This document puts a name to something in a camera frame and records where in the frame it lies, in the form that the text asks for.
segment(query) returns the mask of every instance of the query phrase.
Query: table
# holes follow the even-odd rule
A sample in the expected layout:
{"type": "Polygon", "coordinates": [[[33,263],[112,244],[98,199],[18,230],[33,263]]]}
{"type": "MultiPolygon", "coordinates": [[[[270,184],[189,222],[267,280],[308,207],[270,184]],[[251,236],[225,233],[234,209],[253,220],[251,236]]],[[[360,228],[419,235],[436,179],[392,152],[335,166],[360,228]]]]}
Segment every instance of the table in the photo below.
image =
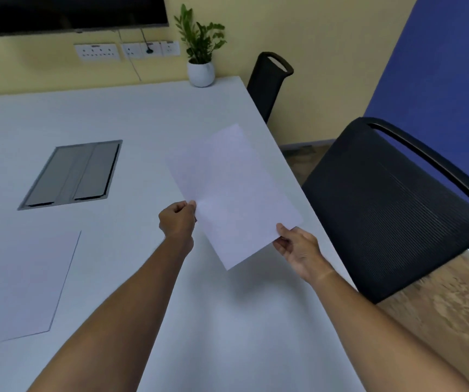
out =
{"type": "MultiPolygon", "coordinates": [[[[240,78],[0,96],[0,236],[82,230],[51,330],[0,343],[0,391],[25,390],[160,243],[157,215],[182,199],[168,150],[234,123],[350,281],[240,78]],[[55,146],[116,139],[107,199],[17,211],[55,146]]],[[[227,272],[199,224],[194,239],[139,391],[363,391],[316,295],[271,246],[227,272]]]]}

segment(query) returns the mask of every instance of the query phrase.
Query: white plant pot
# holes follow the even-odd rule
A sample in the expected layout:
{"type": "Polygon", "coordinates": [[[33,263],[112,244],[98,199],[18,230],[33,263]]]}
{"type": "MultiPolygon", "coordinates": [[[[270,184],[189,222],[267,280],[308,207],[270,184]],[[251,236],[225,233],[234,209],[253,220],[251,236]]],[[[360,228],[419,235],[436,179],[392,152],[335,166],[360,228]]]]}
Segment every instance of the white plant pot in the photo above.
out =
{"type": "Polygon", "coordinates": [[[195,65],[187,62],[187,76],[191,84],[196,87],[208,87],[215,80],[215,67],[211,62],[205,65],[195,65]]]}

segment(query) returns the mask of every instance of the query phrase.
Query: wooden floor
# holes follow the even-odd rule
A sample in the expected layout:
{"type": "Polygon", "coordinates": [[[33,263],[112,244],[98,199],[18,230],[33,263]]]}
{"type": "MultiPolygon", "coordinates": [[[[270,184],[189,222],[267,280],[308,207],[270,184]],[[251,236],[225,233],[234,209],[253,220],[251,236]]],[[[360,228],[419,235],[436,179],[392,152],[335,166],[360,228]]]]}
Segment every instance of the wooden floor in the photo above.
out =
{"type": "MultiPolygon", "coordinates": [[[[300,184],[328,149],[284,152],[300,184]]],[[[378,306],[469,379],[469,251],[378,306]]]]}

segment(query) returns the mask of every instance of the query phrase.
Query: black office chair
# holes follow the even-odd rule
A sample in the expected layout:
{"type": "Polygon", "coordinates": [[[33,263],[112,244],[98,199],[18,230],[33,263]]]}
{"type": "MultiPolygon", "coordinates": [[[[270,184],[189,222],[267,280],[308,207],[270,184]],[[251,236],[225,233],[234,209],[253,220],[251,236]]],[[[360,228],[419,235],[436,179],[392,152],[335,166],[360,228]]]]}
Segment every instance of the black office chair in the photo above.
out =
{"type": "Polygon", "coordinates": [[[384,132],[469,197],[469,176],[419,140],[377,118],[336,139],[303,191],[357,289],[373,303],[469,249],[469,203],[395,149],[384,132]]]}
{"type": "Polygon", "coordinates": [[[294,73],[294,69],[281,56],[273,52],[262,52],[258,56],[251,78],[247,85],[247,91],[265,123],[269,120],[270,112],[280,92],[283,80],[294,73]],[[280,63],[285,71],[270,60],[273,58],[280,63]]]}

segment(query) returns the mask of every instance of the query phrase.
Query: yellow wall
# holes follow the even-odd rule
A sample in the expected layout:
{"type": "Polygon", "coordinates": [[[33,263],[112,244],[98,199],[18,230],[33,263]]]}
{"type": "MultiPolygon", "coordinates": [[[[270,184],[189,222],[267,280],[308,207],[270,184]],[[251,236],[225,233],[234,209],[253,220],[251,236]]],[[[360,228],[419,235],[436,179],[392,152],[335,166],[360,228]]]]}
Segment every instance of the yellow wall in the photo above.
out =
{"type": "MultiPolygon", "coordinates": [[[[335,138],[362,115],[416,0],[166,0],[171,27],[148,40],[179,39],[172,16],[185,2],[202,23],[223,23],[228,44],[213,60],[219,76],[247,83],[261,51],[295,68],[269,127],[279,144],[335,138]]],[[[139,42],[139,30],[123,30],[139,42]]],[[[128,61],[83,65],[73,44],[114,42],[110,31],[0,38],[0,94],[138,83],[128,61]]],[[[186,79],[186,58],[136,60],[143,82],[186,79]]]]}

